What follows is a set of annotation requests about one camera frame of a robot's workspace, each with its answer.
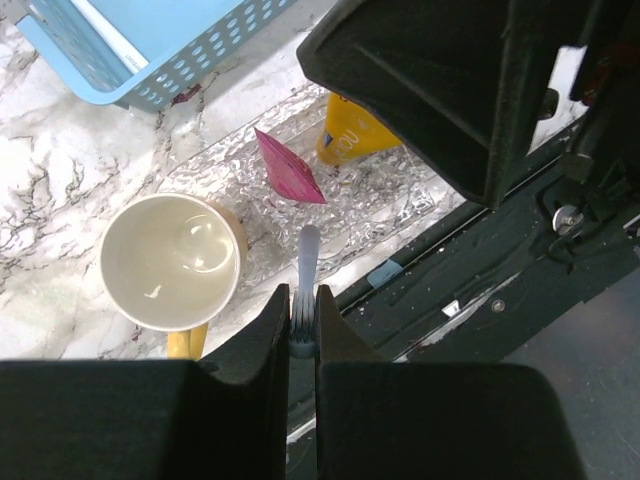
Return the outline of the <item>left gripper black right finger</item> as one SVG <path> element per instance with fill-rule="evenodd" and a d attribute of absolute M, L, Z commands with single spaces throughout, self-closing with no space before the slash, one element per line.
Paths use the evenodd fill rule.
<path fill-rule="evenodd" d="M 346 323 L 327 286 L 316 326 L 322 479 L 581 479 L 559 398 L 513 364 L 394 363 Z"/>

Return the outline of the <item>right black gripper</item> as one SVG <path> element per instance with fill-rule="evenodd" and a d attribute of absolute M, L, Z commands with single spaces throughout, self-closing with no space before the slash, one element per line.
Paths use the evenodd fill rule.
<path fill-rule="evenodd" d="M 605 189 L 617 181 L 639 189 L 639 3 L 531 1 L 534 59 L 529 104 L 543 116 L 557 51 L 583 48 L 569 99 L 587 112 L 561 157 L 563 174 Z"/>

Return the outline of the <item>yellow toothpaste tube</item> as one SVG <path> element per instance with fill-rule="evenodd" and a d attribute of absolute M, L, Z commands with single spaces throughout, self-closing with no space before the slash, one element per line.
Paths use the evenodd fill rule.
<path fill-rule="evenodd" d="M 359 105 L 331 92 L 316 153 L 329 165 L 398 147 L 402 141 Z"/>

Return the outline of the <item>blue plastic basket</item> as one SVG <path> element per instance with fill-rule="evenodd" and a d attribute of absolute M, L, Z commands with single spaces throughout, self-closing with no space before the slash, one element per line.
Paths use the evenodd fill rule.
<path fill-rule="evenodd" d="M 1 11 L 82 100 L 154 112 L 290 7 L 287 0 L 93 1 L 149 64 L 131 73 L 71 1 L 4 1 Z"/>

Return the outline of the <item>yellow mug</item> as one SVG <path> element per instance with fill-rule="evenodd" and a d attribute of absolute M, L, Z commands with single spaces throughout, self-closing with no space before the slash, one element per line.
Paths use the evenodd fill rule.
<path fill-rule="evenodd" d="M 170 358 L 198 360 L 209 322 L 230 302 L 247 263 L 241 222 L 214 200 L 157 193 L 127 205 L 107 226 L 99 268 L 131 322 L 167 335 Z"/>

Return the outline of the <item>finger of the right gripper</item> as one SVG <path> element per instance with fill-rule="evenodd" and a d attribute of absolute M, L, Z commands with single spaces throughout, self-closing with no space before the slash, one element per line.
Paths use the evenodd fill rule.
<path fill-rule="evenodd" d="M 533 137 L 553 1 L 341 1 L 299 46 L 305 76 L 373 114 L 466 199 L 497 207 Z"/>

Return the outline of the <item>light blue toothbrush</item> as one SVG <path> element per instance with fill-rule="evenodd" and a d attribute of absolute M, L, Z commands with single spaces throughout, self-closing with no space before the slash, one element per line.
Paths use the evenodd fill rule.
<path fill-rule="evenodd" d="M 294 293 L 289 331 L 290 355 L 309 359 L 315 352 L 314 284 L 320 249 L 320 232 L 304 226 L 298 239 L 298 289 Z"/>

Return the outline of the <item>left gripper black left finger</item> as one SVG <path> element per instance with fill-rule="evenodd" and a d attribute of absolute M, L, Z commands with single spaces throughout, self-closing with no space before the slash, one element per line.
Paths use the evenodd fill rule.
<path fill-rule="evenodd" d="M 5 361 L 5 479 L 281 479 L 289 289 L 200 361 Z"/>

